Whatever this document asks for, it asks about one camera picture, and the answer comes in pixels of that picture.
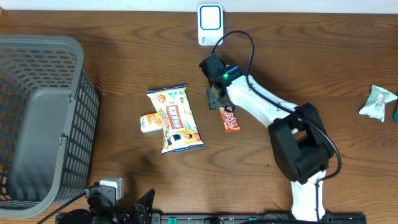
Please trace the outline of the red chocolate bar wrapper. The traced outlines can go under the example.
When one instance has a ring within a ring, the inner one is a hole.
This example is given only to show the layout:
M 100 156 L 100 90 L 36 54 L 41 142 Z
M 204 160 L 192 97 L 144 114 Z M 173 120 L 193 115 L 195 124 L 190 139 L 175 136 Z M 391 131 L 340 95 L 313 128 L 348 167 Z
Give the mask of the red chocolate bar wrapper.
M 219 108 L 224 131 L 227 133 L 240 131 L 241 127 L 233 112 L 226 111 L 223 107 Z

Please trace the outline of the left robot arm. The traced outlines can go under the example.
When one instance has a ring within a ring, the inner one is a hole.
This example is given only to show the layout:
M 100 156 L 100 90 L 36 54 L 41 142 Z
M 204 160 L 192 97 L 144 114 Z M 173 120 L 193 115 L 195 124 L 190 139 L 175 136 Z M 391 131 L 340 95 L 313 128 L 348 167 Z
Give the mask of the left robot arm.
M 151 224 L 155 190 L 150 189 L 135 204 L 134 209 L 118 207 L 115 187 L 93 185 L 86 189 L 89 209 L 76 209 L 56 216 L 59 224 Z

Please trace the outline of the mint green wipes pack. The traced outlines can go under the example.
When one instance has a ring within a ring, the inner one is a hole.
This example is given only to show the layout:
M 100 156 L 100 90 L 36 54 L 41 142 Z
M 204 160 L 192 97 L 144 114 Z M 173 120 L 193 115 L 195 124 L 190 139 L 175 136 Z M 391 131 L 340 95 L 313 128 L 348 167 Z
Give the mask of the mint green wipes pack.
M 396 99 L 397 96 L 390 91 L 379 86 L 372 85 L 371 93 L 358 113 L 384 122 L 386 103 L 392 102 Z

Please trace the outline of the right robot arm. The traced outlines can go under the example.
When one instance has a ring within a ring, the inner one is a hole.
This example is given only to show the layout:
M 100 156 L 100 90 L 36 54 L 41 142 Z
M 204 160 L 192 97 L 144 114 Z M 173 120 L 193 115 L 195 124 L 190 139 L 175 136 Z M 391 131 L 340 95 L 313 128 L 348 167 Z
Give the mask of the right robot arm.
M 209 82 L 210 108 L 238 106 L 269 132 L 275 162 L 292 187 L 292 215 L 319 221 L 326 214 L 322 182 L 336 147 L 328 137 L 317 109 L 289 103 L 260 86 L 240 67 L 202 65 Z

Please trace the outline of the yellow white wipes packet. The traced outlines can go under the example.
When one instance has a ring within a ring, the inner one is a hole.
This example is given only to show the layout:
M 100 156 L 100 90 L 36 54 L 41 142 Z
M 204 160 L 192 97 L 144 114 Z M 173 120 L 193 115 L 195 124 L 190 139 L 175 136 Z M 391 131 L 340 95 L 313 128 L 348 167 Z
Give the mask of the yellow white wipes packet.
M 163 155 L 204 146 L 190 108 L 186 88 L 186 85 L 177 85 L 146 92 L 162 123 Z

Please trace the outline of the orange white snack packet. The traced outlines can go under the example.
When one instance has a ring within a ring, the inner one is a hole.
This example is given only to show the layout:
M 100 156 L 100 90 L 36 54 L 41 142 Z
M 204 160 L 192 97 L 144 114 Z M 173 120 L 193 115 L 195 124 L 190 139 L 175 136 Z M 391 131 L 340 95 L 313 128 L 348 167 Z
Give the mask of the orange white snack packet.
M 157 113 L 146 114 L 140 116 L 141 131 L 143 133 L 150 133 L 160 131 L 163 125 L 160 116 Z

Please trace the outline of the blue Listerine mouthwash bottle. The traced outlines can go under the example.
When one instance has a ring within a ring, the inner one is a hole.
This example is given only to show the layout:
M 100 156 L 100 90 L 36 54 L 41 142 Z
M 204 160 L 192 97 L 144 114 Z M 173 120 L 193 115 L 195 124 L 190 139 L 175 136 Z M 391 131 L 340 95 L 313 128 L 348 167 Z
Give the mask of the blue Listerine mouthwash bottle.
M 394 122 L 398 123 L 398 107 L 393 115 L 393 120 L 394 120 Z

